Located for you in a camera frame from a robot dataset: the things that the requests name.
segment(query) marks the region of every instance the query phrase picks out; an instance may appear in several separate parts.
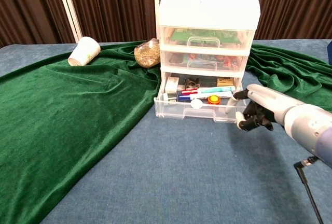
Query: green velvet cloth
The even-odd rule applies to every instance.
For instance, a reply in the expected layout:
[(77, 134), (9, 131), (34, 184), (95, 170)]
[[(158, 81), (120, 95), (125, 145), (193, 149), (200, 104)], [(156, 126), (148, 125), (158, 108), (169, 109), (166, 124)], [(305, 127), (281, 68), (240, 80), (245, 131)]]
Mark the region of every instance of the green velvet cloth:
[(321, 60), (253, 44), (246, 70), (266, 87), (332, 112), (332, 66)]
[(0, 223), (39, 223), (153, 106), (160, 68), (141, 42), (104, 46), (88, 66), (70, 53), (0, 77)]

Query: orange round object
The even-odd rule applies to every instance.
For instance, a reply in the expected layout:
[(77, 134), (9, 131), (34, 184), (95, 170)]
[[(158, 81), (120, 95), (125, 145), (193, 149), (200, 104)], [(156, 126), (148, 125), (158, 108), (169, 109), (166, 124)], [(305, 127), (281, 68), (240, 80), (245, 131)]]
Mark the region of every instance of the orange round object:
[(207, 102), (209, 104), (218, 105), (218, 104), (220, 104), (220, 97), (218, 97), (216, 95), (212, 95), (212, 96), (207, 98)]

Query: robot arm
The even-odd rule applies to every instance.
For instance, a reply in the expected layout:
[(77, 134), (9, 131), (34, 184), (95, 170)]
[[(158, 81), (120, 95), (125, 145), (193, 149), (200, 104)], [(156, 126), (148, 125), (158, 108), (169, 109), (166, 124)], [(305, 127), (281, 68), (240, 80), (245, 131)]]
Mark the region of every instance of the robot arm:
[(272, 123), (276, 122), (288, 136), (332, 167), (331, 113), (256, 84), (235, 93), (227, 105), (234, 106), (243, 99), (251, 101), (243, 113), (236, 113), (239, 129), (250, 131), (265, 126), (272, 131)]

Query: blue box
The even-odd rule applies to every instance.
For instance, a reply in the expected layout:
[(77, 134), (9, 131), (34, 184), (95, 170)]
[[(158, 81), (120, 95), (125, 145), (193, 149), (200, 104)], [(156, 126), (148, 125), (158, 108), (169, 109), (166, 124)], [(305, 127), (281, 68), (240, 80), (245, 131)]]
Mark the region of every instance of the blue box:
[(327, 45), (328, 64), (332, 65), (332, 41)]

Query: white paper cup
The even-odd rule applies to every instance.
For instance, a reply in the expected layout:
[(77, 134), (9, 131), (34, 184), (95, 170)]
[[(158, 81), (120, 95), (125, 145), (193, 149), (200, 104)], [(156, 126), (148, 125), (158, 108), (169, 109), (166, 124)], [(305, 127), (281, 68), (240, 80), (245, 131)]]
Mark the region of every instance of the white paper cup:
[(70, 66), (87, 65), (100, 52), (99, 44), (91, 37), (82, 37), (68, 58)]

